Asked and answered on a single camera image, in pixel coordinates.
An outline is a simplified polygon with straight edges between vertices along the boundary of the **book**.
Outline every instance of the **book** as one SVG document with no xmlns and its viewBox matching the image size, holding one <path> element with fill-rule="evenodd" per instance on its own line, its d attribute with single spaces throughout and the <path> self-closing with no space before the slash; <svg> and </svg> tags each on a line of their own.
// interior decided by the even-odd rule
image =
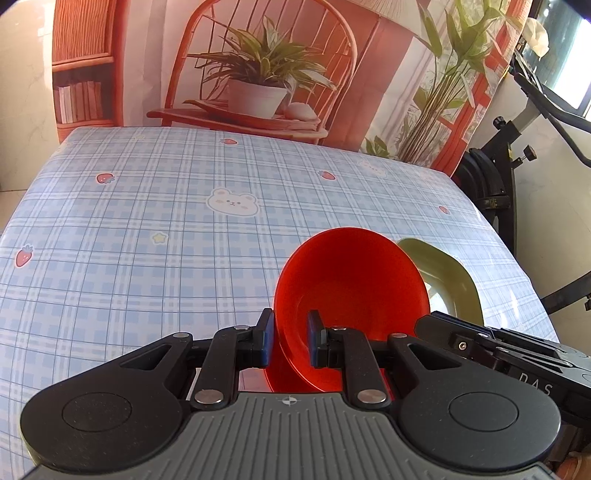
<svg viewBox="0 0 591 480">
<path fill-rule="evenodd" d="M 90 110 L 90 119 L 96 120 L 98 115 L 96 113 L 96 93 L 95 93 L 95 83 L 91 80 L 86 82 L 88 85 L 88 107 Z"/>
<path fill-rule="evenodd" d="M 74 119 L 72 116 L 72 96 L 70 95 L 70 86 L 64 87 L 64 104 L 66 107 L 66 123 L 71 124 Z"/>
<path fill-rule="evenodd" d="M 76 114 L 76 85 L 68 85 L 68 88 L 70 89 L 70 104 L 72 105 L 72 121 L 77 122 L 78 115 Z"/>
<path fill-rule="evenodd" d="M 84 116 L 84 90 L 82 83 L 76 83 L 74 89 L 76 91 L 76 118 L 79 122 L 82 122 L 86 120 Z"/>
<path fill-rule="evenodd" d="M 66 124 L 66 99 L 64 98 L 64 87 L 59 87 L 58 90 L 60 94 L 61 123 Z"/>
<path fill-rule="evenodd" d="M 90 120 L 90 105 L 88 103 L 88 82 L 82 84 L 82 93 L 84 95 L 84 120 Z"/>
<path fill-rule="evenodd" d="M 103 103 L 100 97 L 100 82 L 95 82 L 95 95 L 96 95 L 96 116 L 99 120 L 103 118 Z"/>
<path fill-rule="evenodd" d="M 60 92 L 55 89 L 53 90 L 53 108 L 56 111 L 56 122 L 61 123 L 61 110 L 60 110 Z"/>
</svg>

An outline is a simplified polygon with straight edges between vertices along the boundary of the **wooden chair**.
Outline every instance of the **wooden chair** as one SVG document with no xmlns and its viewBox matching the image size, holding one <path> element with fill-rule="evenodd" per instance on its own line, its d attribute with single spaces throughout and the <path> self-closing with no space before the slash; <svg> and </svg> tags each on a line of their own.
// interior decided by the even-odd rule
<svg viewBox="0 0 591 480">
<path fill-rule="evenodd" d="M 204 82 L 204 63 L 195 58 L 194 52 L 226 51 L 223 38 L 232 33 L 227 26 L 248 30 L 255 35 L 260 31 L 263 17 L 275 22 L 278 30 L 290 41 L 314 47 L 321 52 L 317 61 L 326 67 L 325 76 L 336 90 L 315 85 L 311 92 L 302 88 L 294 94 L 294 102 L 310 105 L 320 123 L 316 130 L 271 130 L 245 127 L 221 120 L 191 106 L 181 107 L 188 99 L 216 100 L 223 96 L 224 82 Z M 163 127 L 173 122 L 196 125 L 214 130 L 224 130 L 266 137 L 283 138 L 309 143 L 318 143 L 328 135 L 324 128 L 330 112 L 335 107 L 341 92 L 349 87 L 357 62 L 357 46 L 350 26 L 342 15 L 326 0 L 205 0 L 196 9 L 184 30 L 164 108 L 151 110 L 149 118 L 161 118 Z"/>
</svg>

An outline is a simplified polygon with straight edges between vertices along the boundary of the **backdrop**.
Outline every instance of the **backdrop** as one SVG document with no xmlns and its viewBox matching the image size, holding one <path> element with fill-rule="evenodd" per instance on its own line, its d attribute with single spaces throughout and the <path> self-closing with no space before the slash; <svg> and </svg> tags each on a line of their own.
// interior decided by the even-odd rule
<svg viewBox="0 0 591 480">
<path fill-rule="evenodd" d="M 57 0 L 59 137 L 82 125 L 213 128 L 363 151 L 451 175 L 506 71 L 530 4 Z M 235 118 L 227 112 L 225 80 L 204 81 L 211 69 L 198 56 L 231 50 L 231 28 L 261 39 L 265 17 L 285 41 L 317 52 L 335 86 L 297 88 L 284 100 L 307 103 L 315 122 L 286 122 L 281 110 L 271 123 Z"/>
</svg>

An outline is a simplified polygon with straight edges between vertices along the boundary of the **gray gripper base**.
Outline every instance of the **gray gripper base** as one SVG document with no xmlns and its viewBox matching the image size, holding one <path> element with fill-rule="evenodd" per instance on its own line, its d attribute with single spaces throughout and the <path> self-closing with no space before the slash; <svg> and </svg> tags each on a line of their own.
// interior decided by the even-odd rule
<svg viewBox="0 0 591 480">
<path fill-rule="evenodd" d="M 194 413 L 157 456 L 121 472 L 69 475 L 39 466 L 27 480 L 469 480 L 410 449 L 380 413 L 338 393 L 241 393 L 220 411 Z M 550 480 L 536 464 L 494 480 Z"/>
</svg>

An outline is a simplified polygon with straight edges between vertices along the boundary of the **metal screw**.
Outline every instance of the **metal screw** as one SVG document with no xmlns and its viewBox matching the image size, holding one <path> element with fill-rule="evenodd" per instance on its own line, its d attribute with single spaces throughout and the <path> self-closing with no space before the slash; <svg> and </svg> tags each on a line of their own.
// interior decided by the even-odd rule
<svg viewBox="0 0 591 480">
<path fill-rule="evenodd" d="M 376 403 L 382 403 L 383 401 L 386 400 L 386 394 L 384 392 L 382 392 L 381 390 L 362 390 L 361 392 L 359 392 L 357 394 L 357 398 L 359 399 L 359 401 L 363 402 L 363 403 L 370 403 L 370 404 L 376 404 Z"/>
<path fill-rule="evenodd" d="M 195 393 L 195 401 L 203 405 L 214 405 L 223 400 L 223 393 L 219 390 L 200 390 Z"/>
</svg>

